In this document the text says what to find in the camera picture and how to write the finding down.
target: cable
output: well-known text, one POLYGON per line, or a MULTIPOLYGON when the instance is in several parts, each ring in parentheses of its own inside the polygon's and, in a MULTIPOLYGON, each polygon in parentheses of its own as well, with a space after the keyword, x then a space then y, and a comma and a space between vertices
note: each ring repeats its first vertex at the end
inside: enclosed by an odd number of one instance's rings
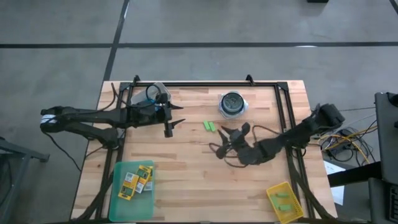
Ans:
POLYGON ((77 163, 76 163, 76 161, 74 160, 74 158, 72 158, 72 156, 70 156, 69 153, 68 153, 67 151, 65 151, 64 149, 62 149, 61 146, 58 145, 58 143, 54 140, 54 138, 53 138, 51 135, 49 135, 48 133, 46 133, 46 132, 44 132, 44 131, 42 131, 42 132, 43 132, 43 134, 45 134, 46 136, 48 136, 48 137, 51 139, 51 141, 55 144, 55 146, 56 146, 57 148, 59 148, 63 153, 65 153, 65 155, 67 155, 67 157, 69 157, 70 160, 73 161, 73 163, 75 164, 75 166, 76 166, 76 168, 78 169, 78 171, 81 172, 81 169, 80 169, 79 166, 77 165, 77 163))
MULTIPOLYGON (((307 153, 307 148, 303 148, 303 149, 304 149, 304 153, 302 153, 302 155, 301 155, 302 157, 304 157, 304 156, 306 155, 306 153, 307 153)), ((297 156, 295 156, 293 152, 294 152, 294 151, 292 151, 292 156, 293 156, 294 158, 297 159, 297 156)))
POLYGON ((355 142, 353 142, 351 139, 349 139, 347 137, 344 137, 344 136, 339 136, 337 134, 327 134, 327 135, 321 136, 319 141, 324 139, 324 138, 327 138, 327 137, 342 138, 344 140, 349 141, 362 154, 362 156, 365 158, 366 162, 368 162, 368 164, 370 164, 368 158, 366 158, 365 153, 363 153, 362 149, 357 144, 355 144, 355 142))
MULTIPOLYGON (((210 148, 214 153, 216 153, 216 150, 213 149, 212 146, 221 147, 220 145, 217 145, 217 144, 215 144, 215 143, 212 143, 212 142, 209 143, 209 148, 210 148)), ((228 153, 228 152, 231 150, 231 149, 230 149, 231 145, 228 143, 227 147, 228 147, 228 150, 227 150, 226 152, 228 153)), ((238 156, 227 156, 227 155, 225 155, 225 158, 238 158, 238 156)))
MULTIPOLYGON (((376 121, 374 121, 374 122, 370 125, 370 127, 368 127, 367 129, 364 129, 364 130, 362 130, 362 131, 358 131, 357 133, 350 134, 349 136, 347 136, 347 138, 351 138, 351 137, 353 137, 353 136, 357 136, 357 135, 359 135, 359 134, 364 133, 361 137, 358 138, 358 139, 361 139, 365 134, 369 134, 369 133, 371 133, 371 132, 373 132, 373 131, 375 131, 375 130, 377 129, 377 126, 373 126, 373 127, 372 127, 372 125, 373 125, 375 122, 376 122, 376 121)), ((334 144, 334 145, 332 145, 332 146, 330 146, 330 147, 327 147, 326 149, 334 148, 334 147, 338 146, 339 144, 341 144, 341 143, 336 143, 336 144, 334 144)))
POLYGON ((375 106, 370 106, 370 107, 365 107, 365 108, 354 108, 354 109, 345 109, 345 110, 339 110, 340 112, 344 111, 356 111, 356 110, 367 110, 367 109, 373 109, 376 108, 375 106))
POLYGON ((94 151, 90 152, 89 154, 86 155, 85 159, 87 159, 87 157, 88 157, 89 155, 91 155, 92 153, 94 153, 94 152, 96 152, 96 151, 98 151, 98 150, 100 150, 100 149, 102 149, 102 148, 104 148, 104 146, 101 146, 101 147, 95 149, 94 151))
POLYGON ((95 113, 104 111, 104 110, 108 109, 110 106, 112 106, 112 104, 114 103, 115 99, 116 99, 116 95, 113 93, 113 99, 112 99, 111 103, 108 104, 107 106, 105 106, 104 108, 101 108, 101 109, 96 110, 96 111, 90 111, 90 112, 67 113, 67 114, 55 115, 53 118, 50 118, 50 119, 46 120, 45 124, 49 123, 49 122, 52 121, 52 120, 59 119, 59 118, 61 118, 61 117, 63 117, 63 116, 67 116, 67 115, 72 115, 72 114, 74 114, 74 115, 79 115, 79 114, 95 114, 95 113))
POLYGON ((148 89, 149 89, 149 87, 151 87, 151 86, 156 87, 158 94, 161 93, 161 90, 160 90, 160 88, 159 88, 157 85, 155 85, 155 84, 150 84, 150 85, 147 86, 147 88, 145 89, 145 95, 146 95, 146 97, 147 97, 147 100, 152 100, 152 99, 149 98, 149 96, 148 96, 148 89))
POLYGON ((285 135, 284 133, 279 133, 277 131, 272 130, 271 128, 267 128, 267 127, 264 127, 264 126, 261 126, 261 125, 253 125, 253 127, 251 128, 251 132, 253 133, 254 142, 257 142, 257 136, 256 136, 256 132, 254 131, 254 128, 262 128, 262 129, 270 131, 270 132, 272 132, 274 134, 285 135))
POLYGON ((352 121, 352 122, 350 122, 350 123, 344 125, 343 127, 334 130, 334 131, 332 132, 332 134, 336 134, 336 133, 337 133, 338 131, 340 131, 341 129, 345 129, 345 128, 347 128, 347 127, 350 127, 352 124, 357 123, 358 121, 362 121, 362 120, 364 120, 364 119, 366 119, 366 118, 370 118, 370 117, 375 116, 375 115, 376 115, 376 114, 370 114, 370 115, 365 116, 365 117, 363 117, 363 118, 361 118, 361 119, 357 119, 357 120, 355 120, 355 121, 352 121))
POLYGON ((127 107, 132 107, 132 108, 146 108, 146 107, 152 106, 152 105, 154 105, 154 104, 156 103, 156 101, 153 101, 152 103, 150 103, 150 104, 148 104, 148 105, 144 105, 144 106, 132 105, 132 104, 126 103, 126 102, 119 96, 119 94, 116 92, 116 89, 114 88, 113 83, 111 83, 111 86, 112 86, 113 94, 118 98, 118 100, 120 100, 120 102, 122 102, 123 104, 125 104, 127 107))
POLYGON ((320 144, 317 144, 317 143, 307 143, 307 145, 309 145, 309 146, 321 146, 320 144))
POLYGON ((370 146, 365 140, 359 138, 357 135, 354 136, 356 141, 359 141, 361 143, 361 147, 365 149, 366 152, 366 157, 369 157, 369 155, 372 157, 373 161, 375 162, 375 158, 373 156, 373 147, 370 146))
MULTIPOLYGON (((326 147, 326 148, 328 148, 328 147, 330 146, 330 144, 332 144, 333 141, 337 141, 337 139, 335 139, 334 137, 328 137, 328 139, 326 139, 326 140, 321 144, 321 149, 324 149, 323 145, 324 145, 325 143, 329 143, 328 146, 326 147)), ((342 148, 342 150, 335 149, 335 150, 329 150, 328 153, 327 153, 327 155, 329 156, 329 159, 330 159, 330 160, 334 159, 334 160, 339 161, 339 162, 347 162, 347 161, 349 161, 349 160, 351 160, 351 159, 353 158, 353 156, 354 156, 354 151, 353 151, 352 149, 350 149, 350 148, 349 148, 349 149, 347 149, 347 148, 342 148), (342 152, 342 151, 346 151, 346 150, 349 150, 350 153, 351 153, 351 155, 350 155, 347 159, 338 159, 338 158, 337 158, 337 155, 338 155, 339 151, 342 152)))
POLYGON ((247 166, 248 166, 248 164, 246 164, 246 165, 242 165, 242 166, 234 165, 234 164, 232 164, 232 163, 228 162, 228 161, 225 159, 225 157, 224 157, 224 161, 225 161, 225 163, 226 163, 226 164, 228 164, 229 166, 231 166, 231 167, 235 167, 235 168, 245 168, 245 167, 247 167, 247 166))
POLYGON ((0 208, 3 205, 3 203, 6 201, 8 194, 10 193, 11 189, 12 189, 12 172, 11 172, 11 164, 10 164, 10 160, 7 158, 7 164, 8 164, 8 174, 9 174, 9 181, 10 181, 10 187, 7 190, 7 193, 5 194, 5 196, 2 198, 2 200, 0 201, 0 208))

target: yellow box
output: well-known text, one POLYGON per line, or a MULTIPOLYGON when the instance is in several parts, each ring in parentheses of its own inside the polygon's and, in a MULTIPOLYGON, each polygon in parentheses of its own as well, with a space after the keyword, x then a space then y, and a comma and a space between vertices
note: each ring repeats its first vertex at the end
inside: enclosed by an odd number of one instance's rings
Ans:
POLYGON ((152 172, 154 171, 154 167, 153 166, 148 166, 148 168, 150 168, 150 176, 149 176, 147 184, 144 187, 144 191, 153 189, 153 186, 152 186, 152 172))
POLYGON ((281 224, 304 216, 303 209, 288 182, 268 188, 267 195, 281 224))
POLYGON ((136 191, 138 180, 138 175, 127 172, 118 196, 130 200, 136 191))
POLYGON ((136 175, 139 176, 139 180, 136 186, 136 192, 141 193, 142 190, 144 189, 146 183, 149 180, 150 177, 150 172, 152 171, 151 168, 140 165, 138 167, 138 170, 136 172, 136 175))

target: black clamp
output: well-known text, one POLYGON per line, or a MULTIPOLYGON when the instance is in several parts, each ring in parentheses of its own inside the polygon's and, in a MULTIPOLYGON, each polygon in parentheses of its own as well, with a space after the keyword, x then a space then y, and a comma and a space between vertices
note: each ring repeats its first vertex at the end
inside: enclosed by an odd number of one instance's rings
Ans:
POLYGON ((256 83, 254 82, 253 77, 251 75, 247 75, 245 80, 249 81, 251 86, 255 86, 256 85, 256 83))

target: small green block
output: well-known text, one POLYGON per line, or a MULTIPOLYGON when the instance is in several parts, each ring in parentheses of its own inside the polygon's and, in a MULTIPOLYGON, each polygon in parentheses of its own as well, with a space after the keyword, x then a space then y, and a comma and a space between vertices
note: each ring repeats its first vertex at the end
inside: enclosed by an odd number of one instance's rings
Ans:
POLYGON ((287 197, 289 197, 289 194, 288 194, 288 193, 276 193, 276 197, 284 197, 284 198, 287 198, 287 197))
POLYGON ((279 205, 279 210, 281 211, 290 211, 292 209, 292 205, 279 205))
POLYGON ((275 207, 279 206, 278 198, 275 197, 274 195, 271 195, 271 202, 274 204, 275 207))
POLYGON ((214 126, 214 123, 213 122, 209 122, 209 125, 210 125, 211 131, 215 132, 216 131, 216 127, 214 126))
POLYGON ((209 125, 209 122, 204 121, 203 124, 205 125, 206 131, 210 131, 210 130, 211 130, 210 125, 209 125))

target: green tray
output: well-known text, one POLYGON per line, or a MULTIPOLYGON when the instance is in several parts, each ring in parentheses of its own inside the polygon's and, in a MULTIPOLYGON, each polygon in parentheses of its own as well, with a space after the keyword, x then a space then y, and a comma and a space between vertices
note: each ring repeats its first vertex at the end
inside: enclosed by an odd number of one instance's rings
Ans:
POLYGON ((154 161, 118 162, 114 167, 111 204, 108 218, 112 222, 148 220, 154 216, 155 205, 155 165, 154 161), (140 165, 153 166, 152 190, 134 193, 131 200, 118 197, 127 172, 135 174, 140 165))

